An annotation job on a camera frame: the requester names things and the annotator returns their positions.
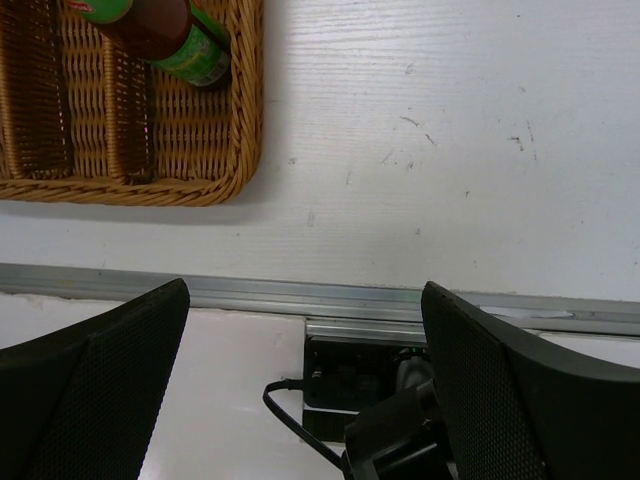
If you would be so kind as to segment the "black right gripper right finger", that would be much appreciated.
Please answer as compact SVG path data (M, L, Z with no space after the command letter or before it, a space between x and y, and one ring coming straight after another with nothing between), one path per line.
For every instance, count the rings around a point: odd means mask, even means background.
M421 311L460 478L638 478L638 369L561 347L434 282Z

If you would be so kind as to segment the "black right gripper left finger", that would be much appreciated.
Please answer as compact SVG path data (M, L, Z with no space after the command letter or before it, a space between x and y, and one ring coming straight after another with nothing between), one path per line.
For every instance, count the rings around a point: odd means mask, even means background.
M2 349L2 478L138 478L189 308L175 279Z

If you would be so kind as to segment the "yellow cap chili sauce bottle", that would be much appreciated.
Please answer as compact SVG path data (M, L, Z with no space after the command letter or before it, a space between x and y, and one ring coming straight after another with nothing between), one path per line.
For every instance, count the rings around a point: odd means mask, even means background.
M203 90L232 78L231 36L201 1L86 0L65 6L132 57Z

